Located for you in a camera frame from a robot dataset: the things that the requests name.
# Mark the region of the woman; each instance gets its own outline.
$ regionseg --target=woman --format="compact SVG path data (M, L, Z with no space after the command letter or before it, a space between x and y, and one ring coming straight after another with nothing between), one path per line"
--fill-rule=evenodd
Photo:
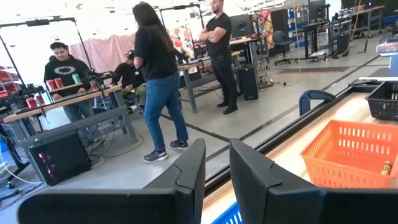
M155 150L144 156L144 160L152 163L168 157L159 125L159 116L164 106L169 110L177 131L177 140L172 141L170 147L186 149L188 133L178 99L180 74L170 36L148 3L139 3L132 12L139 26L135 36L134 66L141 69L146 81L144 119L155 145Z

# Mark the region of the black pants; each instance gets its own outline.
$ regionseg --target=black pants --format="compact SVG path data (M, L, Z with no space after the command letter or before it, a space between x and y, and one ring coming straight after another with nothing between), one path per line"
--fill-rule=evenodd
M211 57L211 66L217 80L221 84L224 100L229 102L229 105L236 105L238 88L232 71L231 52Z

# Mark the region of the cap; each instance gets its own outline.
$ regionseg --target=cap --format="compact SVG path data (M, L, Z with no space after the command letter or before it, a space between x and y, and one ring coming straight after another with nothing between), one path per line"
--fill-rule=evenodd
M129 50L129 52L126 54L126 57L128 59L134 59L134 51L133 50Z

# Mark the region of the red cup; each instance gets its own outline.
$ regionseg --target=red cup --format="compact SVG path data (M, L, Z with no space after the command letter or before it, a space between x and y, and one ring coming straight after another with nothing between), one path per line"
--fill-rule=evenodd
M42 95L37 95L36 96L36 101L40 104L40 105L44 105L44 99Z
M47 84L47 87L49 88L50 91L57 89L57 86L56 86L54 80L47 80L46 84Z
M95 83L95 81L90 81L90 88L91 88L91 90L97 90L98 89L98 86Z
M28 107L30 109L36 109L37 108L37 103L36 103L35 99L33 99L33 98L26 99L26 103L27 103L27 105L28 105Z
M58 88L65 87L65 86L63 85L63 82L62 82L62 79L61 79L61 78L54 78L54 82L55 82L55 84L57 85Z

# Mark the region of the black boots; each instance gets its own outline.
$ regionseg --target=black boots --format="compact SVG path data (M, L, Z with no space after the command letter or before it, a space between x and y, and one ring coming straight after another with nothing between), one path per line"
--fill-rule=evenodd
M229 105L228 100L224 99L224 101L222 103L217 104L217 107L218 108L223 108L223 107L228 106L228 105Z
M224 101L218 104L217 107L221 108L227 106L227 108L223 111L223 114L230 114L238 110L238 106L236 106L236 101L236 97L230 101L224 99Z
M223 114L230 114L230 113L235 112L237 110L238 110L238 106L236 106L236 103L233 104L233 105L231 104L223 111Z

